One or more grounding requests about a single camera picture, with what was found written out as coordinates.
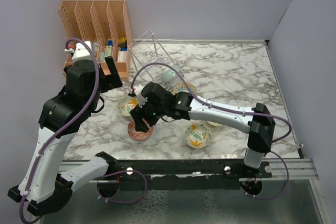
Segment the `items in organizer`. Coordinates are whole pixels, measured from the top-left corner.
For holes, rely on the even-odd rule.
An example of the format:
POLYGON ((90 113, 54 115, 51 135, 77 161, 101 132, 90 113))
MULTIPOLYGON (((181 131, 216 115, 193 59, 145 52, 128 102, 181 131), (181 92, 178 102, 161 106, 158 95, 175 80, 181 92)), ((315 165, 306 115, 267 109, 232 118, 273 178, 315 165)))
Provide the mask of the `items in organizer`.
POLYGON ((115 57, 116 62, 127 62, 128 60, 128 44, 127 39, 122 37, 118 40, 118 44, 114 46, 113 40, 108 39, 103 46, 103 44, 99 41, 94 41, 93 44, 95 46, 95 52, 98 56, 98 60, 100 62, 105 62, 107 57, 115 57))

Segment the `blue yellow floral bowl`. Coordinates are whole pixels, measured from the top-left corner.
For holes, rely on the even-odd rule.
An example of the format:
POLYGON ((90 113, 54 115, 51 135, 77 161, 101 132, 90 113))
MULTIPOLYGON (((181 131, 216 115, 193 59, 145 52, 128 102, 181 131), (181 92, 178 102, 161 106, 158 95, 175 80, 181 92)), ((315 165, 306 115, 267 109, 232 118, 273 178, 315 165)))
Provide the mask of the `blue yellow floral bowl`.
MULTIPOLYGON (((187 83, 189 88, 193 91, 194 94, 197 94, 197 88, 191 84, 191 83, 187 83)), ((189 90, 187 89, 186 85, 183 82, 178 83, 172 90, 172 94, 175 95, 179 92, 189 92, 189 90)))

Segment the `plain teal bowl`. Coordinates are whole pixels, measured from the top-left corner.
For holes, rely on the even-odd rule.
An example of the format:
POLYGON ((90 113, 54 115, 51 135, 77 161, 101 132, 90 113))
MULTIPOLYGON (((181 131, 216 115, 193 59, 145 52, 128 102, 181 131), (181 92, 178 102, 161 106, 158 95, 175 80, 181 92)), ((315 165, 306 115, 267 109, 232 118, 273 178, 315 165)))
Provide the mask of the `plain teal bowl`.
POLYGON ((168 84, 170 87, 177 85, 179 79, 180 78, 178 77, 177 73, 169 67, 166 67, 166 69, 161 74, 161 80, 163 83, 168 84))

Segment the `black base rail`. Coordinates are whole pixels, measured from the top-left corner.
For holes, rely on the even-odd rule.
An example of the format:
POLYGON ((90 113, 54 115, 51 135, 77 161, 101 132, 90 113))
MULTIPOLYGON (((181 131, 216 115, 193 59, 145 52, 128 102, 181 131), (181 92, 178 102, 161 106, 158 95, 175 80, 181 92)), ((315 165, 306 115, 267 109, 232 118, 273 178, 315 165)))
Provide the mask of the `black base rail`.
POLYGON ((265 170, 268 162, 259 169, 248 168, 242 159, 173 159, 173 160, 118 160, 112 162, 107 175, 131 168, 131 175, 111 175, 119 189, 131 190, 203 190, 240 189, 240 179, 270 178, 265 170))

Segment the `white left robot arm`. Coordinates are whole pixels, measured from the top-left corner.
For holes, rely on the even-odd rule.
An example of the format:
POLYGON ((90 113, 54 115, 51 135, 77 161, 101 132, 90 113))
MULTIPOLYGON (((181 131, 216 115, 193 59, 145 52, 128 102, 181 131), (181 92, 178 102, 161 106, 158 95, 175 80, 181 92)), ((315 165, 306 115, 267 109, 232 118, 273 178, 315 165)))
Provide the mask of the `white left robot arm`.
POLYGON ((8 196, 41 217, 61 210, 72 194, 90 180, 102 176, 110 179, 116 166, 107 154, 100 154, 84 165, 59 172, 65 151, 81 124, 102 100, 101 94, 122 86, 112 57, 106 58, 110 73, 95 68, 91 59, 77 60, 65 67, 66 84, 57 96, 46 101, 39 118, 38 141, 34 157, 23 181, 8 191, 8 196))

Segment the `aluminium rail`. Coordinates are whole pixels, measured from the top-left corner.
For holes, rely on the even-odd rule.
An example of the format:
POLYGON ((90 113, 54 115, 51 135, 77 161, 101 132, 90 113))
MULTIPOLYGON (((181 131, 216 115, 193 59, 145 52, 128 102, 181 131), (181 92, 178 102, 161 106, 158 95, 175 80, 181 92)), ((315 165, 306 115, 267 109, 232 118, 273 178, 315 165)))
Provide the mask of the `aluminium rail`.
MULTIPOLYGON (((271 167, 272 178, 268 180, 286 180, 285 165, 280 159, 266 159, 271 167)), ((319 175, 313 159, 285 158, 290 180, 316 180, 319 175)))

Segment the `orange flower bowl left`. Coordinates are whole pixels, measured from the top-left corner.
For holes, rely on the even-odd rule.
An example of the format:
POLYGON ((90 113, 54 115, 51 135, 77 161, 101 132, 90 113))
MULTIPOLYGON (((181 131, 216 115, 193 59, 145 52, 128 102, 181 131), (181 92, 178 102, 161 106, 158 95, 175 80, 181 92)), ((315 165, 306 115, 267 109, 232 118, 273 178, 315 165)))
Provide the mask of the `orange flower bowl left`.
POLYGON ((121 115, 130 117, 131 110, 134 109, 137 105, 138 100, 136 97, 124 95, 118 101, 118 111, 121 115))

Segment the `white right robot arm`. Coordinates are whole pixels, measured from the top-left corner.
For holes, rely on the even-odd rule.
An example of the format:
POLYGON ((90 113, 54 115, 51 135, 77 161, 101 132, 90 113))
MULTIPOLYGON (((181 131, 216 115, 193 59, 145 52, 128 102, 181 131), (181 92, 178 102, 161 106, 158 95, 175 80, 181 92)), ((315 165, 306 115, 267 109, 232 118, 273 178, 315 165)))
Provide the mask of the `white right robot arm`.
POLYGON ((203 120, 229 126, 248 134, 241 171, 254 177, 260 171, 263 157, 271 151, 275 121, 268 108, 258 103, 254 107, 233 107, 212 102, 189 92, 172 94, 157 83, 134 89, 138 105, 130 112, 135 129, 147 132, 164 116, 174 120, 203 120))

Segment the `orange plastic file organizer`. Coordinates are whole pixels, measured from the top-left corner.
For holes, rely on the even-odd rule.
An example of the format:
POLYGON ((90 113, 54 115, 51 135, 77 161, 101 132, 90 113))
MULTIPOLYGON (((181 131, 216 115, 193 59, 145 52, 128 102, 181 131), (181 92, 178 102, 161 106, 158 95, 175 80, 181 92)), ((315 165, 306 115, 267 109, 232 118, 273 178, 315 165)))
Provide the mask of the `orange plastic file organizer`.
MULTIPOLYGON (((129 80, 129 46, 133 43, 133 36, 125 0, 65 0, 59 6, 59 17, 68 38, 76 37, 91 42, 97 40, 103 46, 108 39, 112 39, 116 46, 118 40, 125 37, 128 41, 128 60, 114 62, 121 80, 129 80)), ((98 62, 104 71, 105 62, 98 62)))

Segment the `yellow sun blue bowl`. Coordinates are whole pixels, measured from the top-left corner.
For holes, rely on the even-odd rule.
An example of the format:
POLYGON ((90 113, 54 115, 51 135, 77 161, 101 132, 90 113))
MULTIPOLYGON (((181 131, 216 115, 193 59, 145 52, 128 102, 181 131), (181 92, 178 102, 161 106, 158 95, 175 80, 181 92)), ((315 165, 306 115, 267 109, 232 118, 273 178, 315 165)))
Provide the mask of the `yellow sun blue bowl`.
POLYGON ((208 124, 211 125, 211 126, 214 126, 214 127, 221 127, 221 126, 223 126, 222 124, 214 123, 214 122, 211 122, 211 121, 208 121, 208 124))

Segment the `red patterned bowl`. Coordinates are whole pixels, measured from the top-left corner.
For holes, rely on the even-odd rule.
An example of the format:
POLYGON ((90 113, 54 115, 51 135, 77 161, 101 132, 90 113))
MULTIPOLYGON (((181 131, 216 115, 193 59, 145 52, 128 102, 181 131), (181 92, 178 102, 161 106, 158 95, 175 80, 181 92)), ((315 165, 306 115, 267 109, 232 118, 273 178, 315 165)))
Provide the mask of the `red patterned bowl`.
POLYGON ((149 127, 147 132, 140 132, 135 130, 135 121, 131 120, 128 124, 128 135, 135 141, 145 141, 152 136, 154 128, 149 126, 147 122, 146 125, 149 127))

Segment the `orange flower bowl right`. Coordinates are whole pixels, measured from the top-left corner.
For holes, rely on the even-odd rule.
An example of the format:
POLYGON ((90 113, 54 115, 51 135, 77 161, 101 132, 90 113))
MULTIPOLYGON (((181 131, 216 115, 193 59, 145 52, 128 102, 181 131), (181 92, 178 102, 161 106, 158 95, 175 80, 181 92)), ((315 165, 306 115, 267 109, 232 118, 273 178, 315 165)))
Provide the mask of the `orange flower bowl right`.
POLYGON ((186 128, 185 140, 192 148, 205 148, 212 140, 212 133, 203 122, 195 122, 186 128))

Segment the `orange flower bowl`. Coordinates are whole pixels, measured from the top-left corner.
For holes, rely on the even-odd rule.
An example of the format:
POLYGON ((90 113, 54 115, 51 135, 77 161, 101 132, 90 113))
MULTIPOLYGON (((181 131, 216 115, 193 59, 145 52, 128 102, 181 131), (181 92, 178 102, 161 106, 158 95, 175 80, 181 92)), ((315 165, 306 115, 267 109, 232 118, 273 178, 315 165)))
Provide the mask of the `orange flower bowl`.
POLYGON ((186 128, 185 140, 192 148, 205 148, 212 140, 212 133, 203 122, 195 122, 186 128))
POLYGON ((118 111, 121 115, 130 117, 131 110, 134 109, 137 105, 138 100, 136 97, 124 95, 118 101, 118 111))

